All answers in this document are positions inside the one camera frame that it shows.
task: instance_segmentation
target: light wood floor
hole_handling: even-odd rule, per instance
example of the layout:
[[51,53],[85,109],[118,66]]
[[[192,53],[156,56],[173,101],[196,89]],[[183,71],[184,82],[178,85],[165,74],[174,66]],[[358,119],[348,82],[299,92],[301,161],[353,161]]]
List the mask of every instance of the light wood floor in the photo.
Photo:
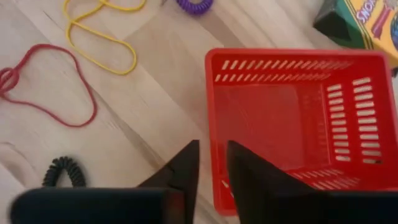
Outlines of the light wood floor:
[[[112,0],[132,6],[138,0]],[[72,0],[70,13],[91,9],[96,0]],[[62,0],[0,0],[0,68],[13,67],[34,44],[69,48]],[[335,49],[312,28],[320,0],[215,0],[201,17],[184,13],[174,0],[148,0],[137,13],[110,8],[84,21],[129,42],[138,65],[125,77],[105,72],[76,52],[99,102],[88,127],[66,128],[47,115],[0,100],[0,222],[10,200],[39,187],[51,160],[72,156],[90,187],[132,187],[148,178],[192,139],[201,144],[201,172],[195,223],[237,223],[213,208],[206,111],[204,58],[215,47]],[[79,28],[76,44],[113,68],[132,57],[118,44]],[[13,98],[50,108],[79,123],[91,105],[70,58],[43,51],[35,55],[11,91]]]

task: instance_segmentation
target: black object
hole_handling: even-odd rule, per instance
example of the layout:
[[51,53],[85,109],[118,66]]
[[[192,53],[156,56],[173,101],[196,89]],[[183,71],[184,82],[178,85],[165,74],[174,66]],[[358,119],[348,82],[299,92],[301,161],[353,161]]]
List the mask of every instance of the black object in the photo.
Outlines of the black object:
[[398,223],[397,192],[316,190],[232,141],[227,157],[242,224]]
[[[242,224],[398,223],[397,192],[316,190],[233,141],[227,157]],[[137,188],[31,190],[13,203],[11,222],[193,223],[198,168],[192,141]]]
[[398,67],[393,68],[393,69],[391,70],[391,72],[392,72],[392,77],[393,77],[393,78],[396,78],[396,77],[397,77],[397,74],[398,74]]
[[73,159],[65,156],[54,159],[44,176],[43,187],[55,187],[62,170],[66,170],[74,187],[86,187],[86,178]]
[[314,28],[328,37],[351,42],[348,31],[348,24],[336,11],[339,0],[325,0],[317,17],[315,18]]
[[199,141],[131,189],[42,188],[18,197],[11,223],[193,223]]

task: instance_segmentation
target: red string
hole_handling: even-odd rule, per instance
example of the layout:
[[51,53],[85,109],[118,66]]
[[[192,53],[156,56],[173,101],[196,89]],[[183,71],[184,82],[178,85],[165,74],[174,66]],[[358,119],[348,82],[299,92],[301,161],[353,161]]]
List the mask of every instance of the red string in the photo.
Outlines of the red string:
[[[90,96],[91,102],[93,104],[93,114],[90,116],[90,118],[85,121],[82,124],[70,124],[67,123],[66,121],[62,120],[59,116],[55,115],[53,112],[49,111],[48,109],[45,109],[39,105],[36,105],[34,103],[30,103],[27,101],[19,101],[19,100],[13,100],[11,98],[9,98],[6,93],[9,92],[10,90],[12,90],[19,81],[19,72],[20,70],[25,66],[25,64],[29,61],[30,57],[38,50],[40,49],[54,49],[54,50],[60,50],[62,52],[65,52],[66,54],[70,55],[73,59],[73,61],[75,62],[76,65],[76,70],[79,74],[79,77],[81,79],[81,81],[83,82],[84,86],[87,89],[87,92]],[[36,108],[38,110],[43,111],[44,113],[47,113],[48,115],[50,115],[53,119],[55,119],[56,121],[58,121],[59,123],[71,127],[71,128],[81,128],[84,127],[86,125],[89,125],[94,119],[95,116],[97,115],[98,112],[98,105],[97,102],[95,101],[93,92],[89,86],[89,84],[87,83],[86,79],[84,78],[81,69],[80,69],[80,65],[79,62],[77,61],[76,57],[73,56],[73,54],[64,48],[61,47],[57,47],[54,45],[50,45],[50,44],[37,44],[35,46],[33,46],[32,48],[30,48],[24,58],[17,64],[17,66],[15,66],[15,68],[4,68],[2,70],[0,70],[0,98],[10,102],[10,103],[14,103],[14,104],[18,104],[18,105],[26,105],[26,106],[31,106],[33,108]]]

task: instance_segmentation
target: red plastic basket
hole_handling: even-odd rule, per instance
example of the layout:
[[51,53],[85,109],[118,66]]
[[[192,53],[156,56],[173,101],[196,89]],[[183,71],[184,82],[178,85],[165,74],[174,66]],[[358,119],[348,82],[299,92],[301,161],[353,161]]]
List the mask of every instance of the red plastic basket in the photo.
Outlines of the red plastic basket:
[[214,202],[234,215],[234,140],[321,190],[397,190],[397,118],[384,57],[362,50],[214,49],[206,56]]

